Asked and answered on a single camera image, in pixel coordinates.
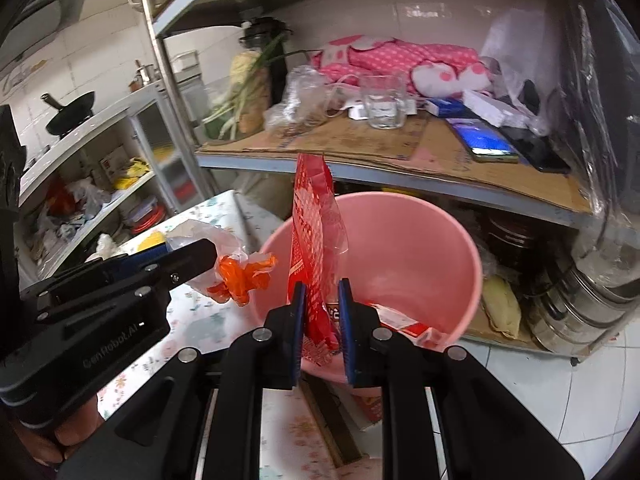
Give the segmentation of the person's left hand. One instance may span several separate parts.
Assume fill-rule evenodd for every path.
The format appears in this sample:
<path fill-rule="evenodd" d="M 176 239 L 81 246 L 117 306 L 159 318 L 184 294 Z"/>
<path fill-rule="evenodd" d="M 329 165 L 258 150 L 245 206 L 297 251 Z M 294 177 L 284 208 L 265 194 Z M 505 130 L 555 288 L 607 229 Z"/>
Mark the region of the person's left hand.
<path fill-rule="evenodd" d="M 9 422 L 29 455 L 42 466 L 58 466 L 68 460 L 104 424 L 98 410 L 98 396 L 93 396 L 81 408 L 53 430 L 26 428 L 15 417 Z"/>

